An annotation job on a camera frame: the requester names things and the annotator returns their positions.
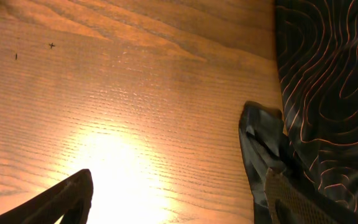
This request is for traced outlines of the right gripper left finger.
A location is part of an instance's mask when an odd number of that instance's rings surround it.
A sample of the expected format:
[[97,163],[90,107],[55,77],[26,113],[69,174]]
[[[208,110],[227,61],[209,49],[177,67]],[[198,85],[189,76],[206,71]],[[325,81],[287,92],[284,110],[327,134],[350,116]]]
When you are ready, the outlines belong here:
[[93,197],[89,169],[82,169],[0,215],[0,224],[86,224]]

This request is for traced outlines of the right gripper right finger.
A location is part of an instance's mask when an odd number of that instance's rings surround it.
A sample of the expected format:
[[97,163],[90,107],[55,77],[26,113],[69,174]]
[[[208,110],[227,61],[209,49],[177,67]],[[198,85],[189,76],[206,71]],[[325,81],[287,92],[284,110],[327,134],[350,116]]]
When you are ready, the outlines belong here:
[[267,170],[265,195],[273,224],[358,223],[358,214],[277,169]]

